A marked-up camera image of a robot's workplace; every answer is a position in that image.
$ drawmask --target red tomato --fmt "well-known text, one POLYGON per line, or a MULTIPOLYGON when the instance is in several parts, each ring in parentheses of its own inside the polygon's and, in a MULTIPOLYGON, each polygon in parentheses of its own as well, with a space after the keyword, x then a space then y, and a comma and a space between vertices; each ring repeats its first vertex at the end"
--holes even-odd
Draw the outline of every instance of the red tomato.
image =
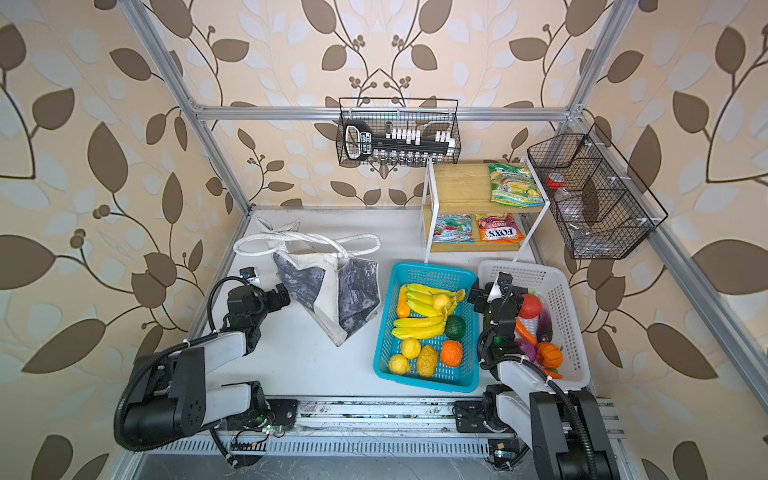
POLYGON ((520 309, 520 318, 532 319, 541 313, 541 301, 536 295, 523 295, 523 306, 520 309))

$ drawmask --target lemon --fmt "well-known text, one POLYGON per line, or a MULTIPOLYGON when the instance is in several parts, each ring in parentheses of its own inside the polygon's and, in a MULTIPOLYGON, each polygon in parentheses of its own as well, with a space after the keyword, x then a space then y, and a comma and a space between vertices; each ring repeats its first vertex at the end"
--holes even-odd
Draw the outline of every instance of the lemon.
POLYGON ((408 360, 414 359, 419 356, 419 352, 422 351, 422 344, 417 339, 408 338, 400 343, 400 352, 408 360))
POLYGON ((402 375, 411 371, 411 363, 404 356, 397 354, 389 358, 389 371, 395 375, 402 375))
POLYGON ((434 306, 438 311, 442 310, 444 307, 447 307, 450 304, 451 299, 444 293, 438 293, 432 297, 432 306, 434 306))

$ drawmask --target purple eggplant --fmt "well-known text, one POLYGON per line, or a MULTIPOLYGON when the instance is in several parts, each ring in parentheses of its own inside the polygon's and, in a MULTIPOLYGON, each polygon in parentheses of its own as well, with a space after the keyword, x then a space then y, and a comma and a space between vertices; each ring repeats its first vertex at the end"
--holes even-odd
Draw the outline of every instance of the purple eggplant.
POLYGON ((536 341, 539 343, 552 341, 552 317, 546 305, 541 306, 541 313, 538 314, 536 341))
POLYGON ((532 362, 536 361, 536 347, 532 343, 523 339, 516 339, 515 342, 518 343, 525 356, 531 359, 532 362))

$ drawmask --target snack bag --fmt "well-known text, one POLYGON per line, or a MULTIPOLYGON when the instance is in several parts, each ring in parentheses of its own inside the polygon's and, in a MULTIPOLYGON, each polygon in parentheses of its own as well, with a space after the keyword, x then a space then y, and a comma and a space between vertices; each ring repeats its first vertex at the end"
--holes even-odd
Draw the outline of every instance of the snack bag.
POLYGON ((491 202, 510 207, 541 207, 544 198, 527 168, 488 164, 491 173, 491 202))
POLYGON ((472 217, 469 215, 438 215, 434 243, 474 243, 472 241, 472 217))
POLYGON ((517 243, 525 238, 512 214, 475 215, 475 218, 480 227, 480 240, 484 242, 517 243))

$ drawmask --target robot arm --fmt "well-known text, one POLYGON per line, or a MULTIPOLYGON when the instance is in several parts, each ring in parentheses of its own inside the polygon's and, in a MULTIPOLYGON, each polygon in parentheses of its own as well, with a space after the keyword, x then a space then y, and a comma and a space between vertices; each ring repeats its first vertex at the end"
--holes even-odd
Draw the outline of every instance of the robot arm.
POLYGON ((468 296, 484 316, 478 361, 503 385, 489 386, 483 415, 495 429, 511 427, 533 451, 541 480, 615 480, 618 467, 595 398, 564 392, 515 343, 516 318, 527 289, 500 273, 492 285, 476 283, 468 296))
POLYGON ((211 291, 210 334, 137 359, 114 414, 114 438, 120 446, 143 452, 209 429, 227 461, 237 465, 214 427, 221 419, 238 414, 243 414, 238 421, 246 428, 260 426, 256 424, 270 415, 269 404, 258 382, 206 389, 205 375, 251 353, 266 315, 290 303, 282 283, 265 292, 254 284, 253 269, 243 269, 240 274, 242 278, 223 278, 211 291), (221 330, 216 330, 213 297, 228 280, 243 285, 229 292, 229 313, 221 330))

